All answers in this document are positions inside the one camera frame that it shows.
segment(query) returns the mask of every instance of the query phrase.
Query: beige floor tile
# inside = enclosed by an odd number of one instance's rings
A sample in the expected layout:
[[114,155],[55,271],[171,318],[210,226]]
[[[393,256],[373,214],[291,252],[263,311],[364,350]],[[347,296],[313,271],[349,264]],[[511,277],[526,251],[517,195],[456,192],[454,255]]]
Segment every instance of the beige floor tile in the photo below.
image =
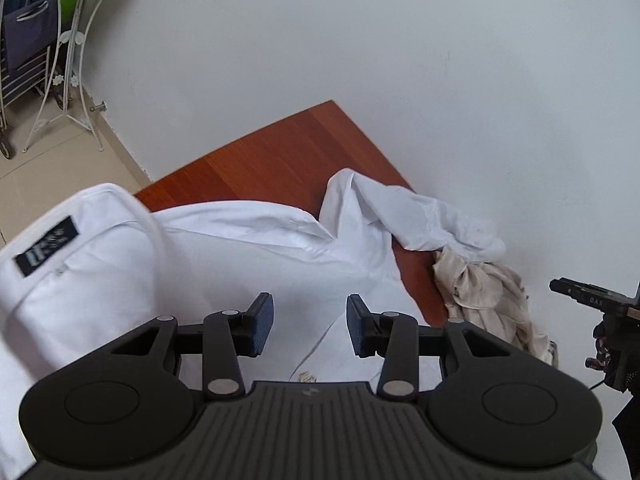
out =
[[140,190],[108,143],[99,152],[88,132],[73,137],[0,178],[0,232],[8,242],[65,198],[102,182]]
[[[8,138],[15,149],[15,156],[11,160],[6,160],[0,156],[0,178],[29,162],[47,150],[84,133],[86,130],[79,124],[75,124],[69,119],[59,119],[53,124],[48,124],[45,128],[34,134],[31,139],[31,147],[27,153],[23,153],[27,137],[31,133],[31,127],[40,109],[40,99],[27,92],[7,108],[7,120],[9,128]],[[43,119],[52,119],[60,114],[60,108],[53,98],[45,104],[42,112]]]

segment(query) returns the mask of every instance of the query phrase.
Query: white wall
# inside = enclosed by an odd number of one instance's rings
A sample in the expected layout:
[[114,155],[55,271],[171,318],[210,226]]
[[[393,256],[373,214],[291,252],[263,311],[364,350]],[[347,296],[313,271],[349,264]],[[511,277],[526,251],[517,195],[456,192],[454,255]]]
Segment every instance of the white wall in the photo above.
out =
[[[562,369],[592,384],[596,312],[567,276],[640,278],[640,0],[108,0],[88,88],[159,178],[327,99],[418,192],[495,219]],[[628,478],[606,411],[596,466]]]

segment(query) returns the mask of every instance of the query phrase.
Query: wheel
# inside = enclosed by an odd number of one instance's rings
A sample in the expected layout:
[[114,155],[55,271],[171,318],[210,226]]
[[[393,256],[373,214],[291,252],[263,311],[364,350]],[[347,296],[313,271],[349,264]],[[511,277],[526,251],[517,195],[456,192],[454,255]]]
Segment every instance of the wheel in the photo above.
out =
[[56,104],[58,105],[58,108],[60,108],[61,110],[64,110],[65,104],[64,104],[64,101],[62,100],[62,92],[58,91],[57,89],[53,89],[51,93],[53,94],[53,98],[56,100]]
[[2,133],[0,133],[0,152],[4,158],[7,159],[12,159],[15,155],[14,147],[9,143],[9,139]]

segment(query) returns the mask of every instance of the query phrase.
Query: wooden table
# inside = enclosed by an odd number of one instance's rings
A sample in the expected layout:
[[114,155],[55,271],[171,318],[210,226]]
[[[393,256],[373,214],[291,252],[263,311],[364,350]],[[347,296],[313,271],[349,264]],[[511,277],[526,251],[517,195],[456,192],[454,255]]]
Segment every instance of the wooden table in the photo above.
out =
[[[410,186],[334,102],[327,102],[249,134],[143,189],[151,211],[212,200],[263,200],[298,207],[318,218],[326,184],[351,168],[383,184]],[[433,255],[394,253],[406,290],[425,320],[447,319],[433,282]]]

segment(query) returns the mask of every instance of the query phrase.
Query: black cable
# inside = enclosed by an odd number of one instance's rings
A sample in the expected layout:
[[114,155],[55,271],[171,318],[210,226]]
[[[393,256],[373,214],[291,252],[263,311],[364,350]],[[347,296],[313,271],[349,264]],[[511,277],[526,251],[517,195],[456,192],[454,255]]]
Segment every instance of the black cable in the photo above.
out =
[[595,383],[593,386],[591,386],[589,389],[590,390],[595,390],[598,386],[600,386],[601,384],[604,383],[604,381],[606,381],[606,379],[601,380],[599,383]]

